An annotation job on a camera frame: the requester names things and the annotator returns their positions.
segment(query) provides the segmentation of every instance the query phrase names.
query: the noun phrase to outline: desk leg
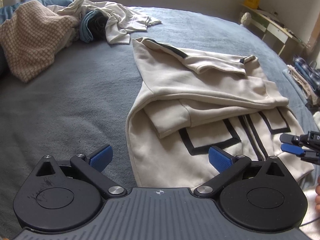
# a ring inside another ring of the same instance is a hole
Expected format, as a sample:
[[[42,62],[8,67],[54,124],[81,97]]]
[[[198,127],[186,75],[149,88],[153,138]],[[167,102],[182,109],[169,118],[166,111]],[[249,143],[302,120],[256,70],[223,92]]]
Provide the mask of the desk leg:
[[[280,50],[278,56],[280,56],[280,54],[282,53],[282,51],[284,50],[285,44],[283,44],[282,49]]]

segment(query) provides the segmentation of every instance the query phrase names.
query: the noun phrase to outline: plaid shirt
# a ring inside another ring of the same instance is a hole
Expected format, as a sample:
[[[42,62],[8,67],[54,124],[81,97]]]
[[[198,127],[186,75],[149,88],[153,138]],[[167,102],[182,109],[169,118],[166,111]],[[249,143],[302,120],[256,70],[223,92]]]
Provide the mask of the plaid shirt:
[[[306,61],[297,55],[293,57],[294,68],[302,75],[310,84],[315,93],[320,95],[320,71],[311,68]]]

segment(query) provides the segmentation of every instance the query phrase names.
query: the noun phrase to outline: triangular cutout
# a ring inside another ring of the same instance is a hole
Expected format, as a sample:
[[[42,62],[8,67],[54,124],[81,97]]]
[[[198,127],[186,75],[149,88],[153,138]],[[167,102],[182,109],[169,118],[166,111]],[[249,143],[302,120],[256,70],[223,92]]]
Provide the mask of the triangular cutout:
[[[284,174],[282,173],[282,171],[277,163],[271,163],[271,165],[267,171],[267,174],[273,175],[273,176],[284,177]]]
[[[41,177],[41,176],[47,176],[47,175],[53,175],[55,174],[54,169],[51,165],[50,162],[44,162],[37,172],[36,176]]]

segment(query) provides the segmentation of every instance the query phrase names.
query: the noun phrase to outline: metal screw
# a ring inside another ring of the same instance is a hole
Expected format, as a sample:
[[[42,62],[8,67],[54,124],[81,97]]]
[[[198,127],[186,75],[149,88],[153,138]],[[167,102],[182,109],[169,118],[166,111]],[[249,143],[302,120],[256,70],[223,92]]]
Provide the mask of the metal screw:
[[[110,187],[108,189],[109,193],[111,194],[121,194],[122,192],[124,192],[124,188],[123,187],[120,187],[120,186],[113,186],[113,187]]]
[[[197,188],[197,191],[201,194],[208,194],[213,191],[212,187],[209,186],[200,186]]]

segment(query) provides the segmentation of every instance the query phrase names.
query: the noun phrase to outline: bed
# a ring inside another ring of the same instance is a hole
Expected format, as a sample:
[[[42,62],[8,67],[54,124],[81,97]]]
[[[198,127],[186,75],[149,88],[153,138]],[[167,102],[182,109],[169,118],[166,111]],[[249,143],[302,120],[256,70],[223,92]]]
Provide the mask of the bed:
[[[219,18],[162,8],[135,9],[162,24],[146,36],[176,47],[259,58],[304,132],[318,130],[311,113],[282,74],[285,63],[263,41],[244,27]],[[59,52],[54,64],[23,84],[11,74],[0,79],[0,235],[12,238],[20,226],[12,210],[18,189],[43,155],[67,160],[89,154],[109,143],[114,158],[104,170],[127,189],[136,186],[125,137],[125,120],[140,90],[142,78],[131,45],[75,42]],[[303,181],[314,183],[315,173]]]

